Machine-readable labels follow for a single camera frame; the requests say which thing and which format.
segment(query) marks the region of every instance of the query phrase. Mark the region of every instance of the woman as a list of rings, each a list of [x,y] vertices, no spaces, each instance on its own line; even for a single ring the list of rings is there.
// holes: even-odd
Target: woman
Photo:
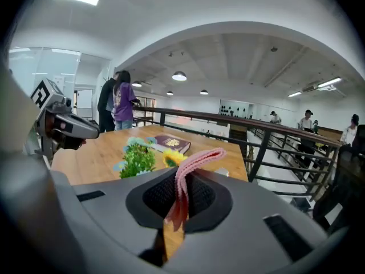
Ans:
[[[341,136],[341,143],[343,145],[350,145],[352,146],[352,142],[355,139],[356,131],[358,130],[359,125],[359,116],[353,115],[351,118],[351,125],[347,127]]]
[[[114,119],[115,130],[132,128],[133,123],[133,103],[140,101],[136,99],[135,93],[131,86],[131,75],[128,71],[123,70],[113,88],[114,101]]]

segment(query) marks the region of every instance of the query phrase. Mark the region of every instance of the wooden handrail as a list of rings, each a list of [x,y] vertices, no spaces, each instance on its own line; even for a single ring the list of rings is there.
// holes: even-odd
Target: wooden handrail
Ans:
[[[253,127],[259,128],[262,130],[267,130],[279,134],[288,134],[294,137],[298,137],[301,139],[311,140],[313,142],[323,143],[325,145],[331,147],[340,147],[341,143],[338,141],[333,141],[324,136],[320,136],[314,133],[309,133],[306,131],[302,131],[295,128],[290,128],[283,125],[272,124],[260,120],[253,119],[242,119],[242,118],[234,118],[231,116],[211,114],[208,112],[197,112],[197,111],[181,111],[181,110],[173,110],[171,108],[155,108],[155,107],[133,107],[134,110],[137,111],[148,111],[148,112],[159,112],[167,115],[176,115],[176,116],[185,116],[187,118],[196,118],[203,119],[215,122],[225,122],[228,124],[235,124],[239,126],[245,127]]]

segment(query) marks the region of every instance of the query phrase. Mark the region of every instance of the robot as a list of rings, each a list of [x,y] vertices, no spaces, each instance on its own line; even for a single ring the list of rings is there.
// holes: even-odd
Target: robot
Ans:
[[[43,79],[31,99],[39,108],[34,128],[41,147],[36,153],[51,160],[60,148],[77,150],[85,139],[99,137],[96,126],[72,113],[71,99],[63,95],[55,82]]]

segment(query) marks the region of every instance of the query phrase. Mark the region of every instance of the floor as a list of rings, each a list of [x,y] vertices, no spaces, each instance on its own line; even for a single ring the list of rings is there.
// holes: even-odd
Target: floor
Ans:
[[[252,143],[261,143],[261,139],[257,136],[255,136],[252,132],[247,132],[247,140],[248,142]],[[259,147],[254,147],[254,159],[256,158],[258,154]],[[278,159],[278,154],[275,151],[266,150],[266,153],[263,157],[264,162],[273,163],[273,164],[279,164],[282,166],[287,166],[287,163],[281,161]],[[268,167],[268,166],[260,166],[257,175],[264,176],[266,178],[272,178],[272,179],[281,179],[281,180],[291,180],[291,181],[299,181],[297,176],[290,170],[283,170],[281,168],[275,168],[275,167]],[[270,191],[278,191],[278,192],[293,192],[293,193],[305,193],[306,187],[301,185],[292,185],[292,184],[281,184],[281,183],[273,183],[265,180],[257,180],[257,183]],[[292,198],[291,196],[282,196],[279,195],[280,198],[285,200],[286,202],[291,202]],[[313,206],[315,204],[314,201],[309,202],[311,205],[311,209],[313,209]]]

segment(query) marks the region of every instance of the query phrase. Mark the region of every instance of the white shirt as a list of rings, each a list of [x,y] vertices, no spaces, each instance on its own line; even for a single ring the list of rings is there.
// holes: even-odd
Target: white shirt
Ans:
[[[306,118],[303,118],[299,121],[299,126],[302,130],[304,128],[313,130],[312,120],[309,118],[308,120]]]
[[[345,144],[350,144],[352,146],[352,143],[355,139],[356,136],[356,132],[357,132],[358,128],[356,127],[355,129],[351,129],[350,127],[347,127],[342,135],[341,135],[341,142],[345,143]]]
[[[271,118],[270,123],[281,124],[281,118],[276,114]]]

